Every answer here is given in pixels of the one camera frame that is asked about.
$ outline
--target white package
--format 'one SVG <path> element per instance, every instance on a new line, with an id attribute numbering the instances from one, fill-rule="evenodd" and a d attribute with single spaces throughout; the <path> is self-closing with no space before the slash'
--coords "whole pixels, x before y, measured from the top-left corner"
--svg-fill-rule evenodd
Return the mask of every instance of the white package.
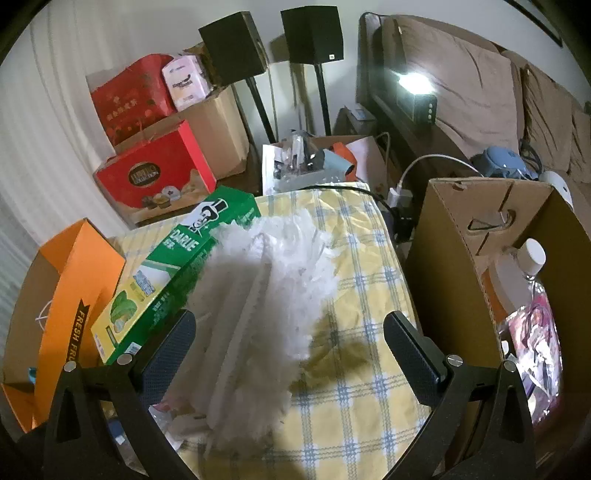
<path id="1" fill-rule="evenodd" d="M 335 253 L 306 210 L 212 235 L 218 244 L 186 306 L 196 340 L 164 402 L 190 411 L 173 420 L 173 436 L 246 453 L 290 406 L 312 328 L 336 293 Z"/>
<path id="2" fill-rule="evenodd" d="M 170 61 L 162 69 L 162 75 L 179 112 L 201 102 L 212 91 L 195 55 L 183 55 Z"/>

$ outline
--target lamp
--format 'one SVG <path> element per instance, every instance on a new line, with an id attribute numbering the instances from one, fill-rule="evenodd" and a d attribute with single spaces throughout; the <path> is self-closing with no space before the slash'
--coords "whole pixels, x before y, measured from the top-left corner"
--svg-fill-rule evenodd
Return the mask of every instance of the lamp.
<path id="1" fill-rule="evenodd" d="M 434 125 L 437 97 L 429 79 L 417 72 L 399 74 L 396 103 L 417 125 Z"/>

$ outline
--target black speaker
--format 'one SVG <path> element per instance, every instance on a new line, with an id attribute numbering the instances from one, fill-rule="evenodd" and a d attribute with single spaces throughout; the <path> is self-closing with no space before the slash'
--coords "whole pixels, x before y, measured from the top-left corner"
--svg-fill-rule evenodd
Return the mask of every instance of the black speaker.
<path id="1" fill-rule="evenodd" d="M 281 11 L 290 61 L 310 65 L 343 60 L 339 10 L 309 5 Z"/>
<path id="2" fill-rule="evenodd" d="M 223 85 L 267 71 L 267 61 L 250 12 L 237 12 L 199 29 Z"/>

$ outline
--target yellow plaid tablecloth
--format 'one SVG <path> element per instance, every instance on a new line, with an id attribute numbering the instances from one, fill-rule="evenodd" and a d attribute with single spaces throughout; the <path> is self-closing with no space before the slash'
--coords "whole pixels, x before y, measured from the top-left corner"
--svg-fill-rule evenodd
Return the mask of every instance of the yellow plaid tablecloth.
<path id="1" fill-rule="evenodd" d="M 262 457 L 222 453 L 204 445 L 179 452 L 207 480 L 380 480 L 428 416 L 417 402 L 382 331 L 386 314 L 414 322 L 408 288 L 373 199 L 352 191 L 308 190 L 256 200 L 262 215 L 307 209 L 333 236 L 338 293 L 318 322 L 311 358 L 291 387 L 291 408 Z M 127 259 L 127 278 L 178 223 L 164 220 L 114 238 Z"/>

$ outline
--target paper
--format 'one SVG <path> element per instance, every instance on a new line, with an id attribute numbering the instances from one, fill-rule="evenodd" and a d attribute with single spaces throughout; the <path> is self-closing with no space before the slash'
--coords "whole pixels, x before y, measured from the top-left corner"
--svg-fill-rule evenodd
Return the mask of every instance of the paper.
<path id="1" fill-rule="evenodd" d="M 347 145 L 357 160 L 357 178 L 376 193 L 388 193 L 386 163 L 373 137 L 360 138 Z"/>

